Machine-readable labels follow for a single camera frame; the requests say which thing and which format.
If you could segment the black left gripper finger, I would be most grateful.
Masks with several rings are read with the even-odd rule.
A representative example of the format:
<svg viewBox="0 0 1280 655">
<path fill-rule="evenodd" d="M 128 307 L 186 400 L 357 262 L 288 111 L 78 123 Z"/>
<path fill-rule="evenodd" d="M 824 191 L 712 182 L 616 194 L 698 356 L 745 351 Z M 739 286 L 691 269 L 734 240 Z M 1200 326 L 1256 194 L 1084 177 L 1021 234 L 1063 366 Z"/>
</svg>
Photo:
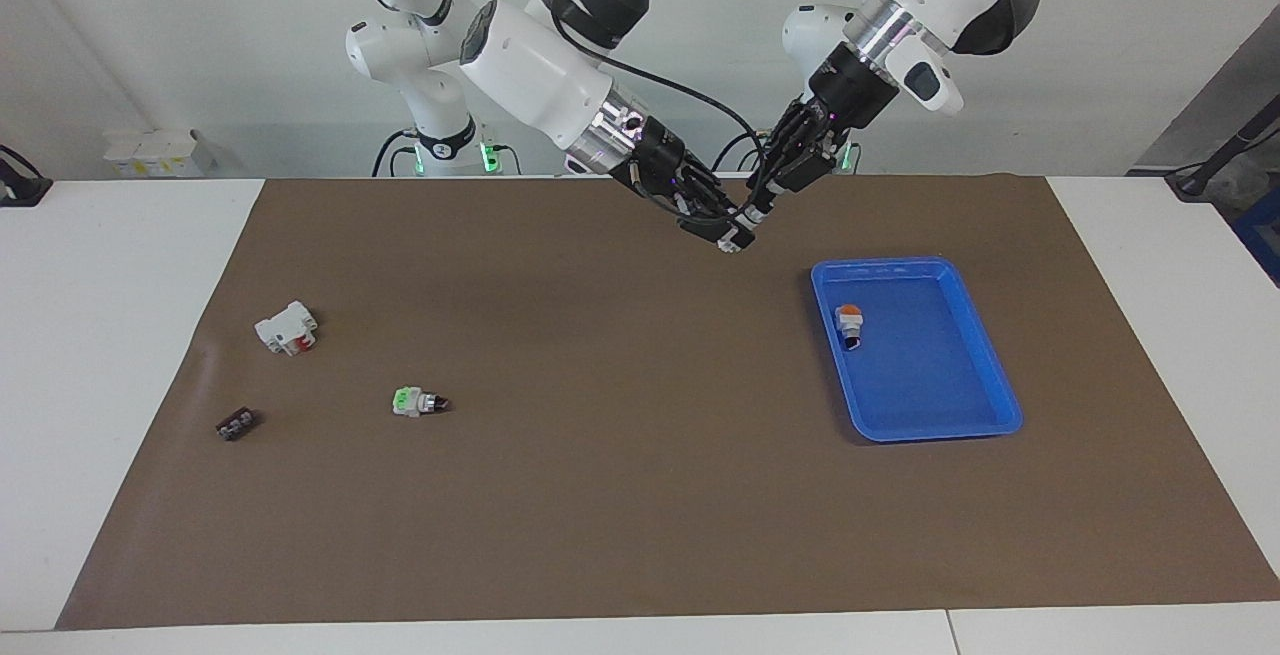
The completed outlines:
<svg viewBox="0 0 1280 655">
<path fill-rule="evenodd" d="M 791 136 L 783 145 L 783 191 L 800 193 L 836 168 L 835 154 L 842 143 L 841 132 L 823 130 Z"/>
<path fill-rule="evenodd" d="M 782 194 L 796 193 L 797 171 L 809 157 L 810 139 L 819 119 L 812 104 L 791 102 L 771 130 L 759 162 L 748 178 L 750 193 L 745 219 L 758 226 L 774 209 Z"/>
</svg>

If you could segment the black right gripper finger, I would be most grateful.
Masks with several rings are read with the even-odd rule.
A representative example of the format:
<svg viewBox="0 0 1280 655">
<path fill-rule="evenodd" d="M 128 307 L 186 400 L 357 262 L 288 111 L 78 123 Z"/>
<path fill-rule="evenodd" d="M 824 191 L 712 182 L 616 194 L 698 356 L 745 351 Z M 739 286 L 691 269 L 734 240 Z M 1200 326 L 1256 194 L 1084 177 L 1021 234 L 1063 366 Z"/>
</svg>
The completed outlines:
<svg viewBox="0 0 1280 655">
<path fill-rule="evenodd" d="M 728 226 L 730 223 L 751 226 L 750 219 L 722 189 L 722 182 L 707 168 L 687 168 L 687 200 L 691 203 L 690 226 Z"/>
<path fill-rule="evenodd" d="M 704 201 L 676 196 L 678 225 L 721 251 L 742 251 L 753 246 L 753 221 L 732 203 L 727 209 L 709 207 Z"/>
</svg>

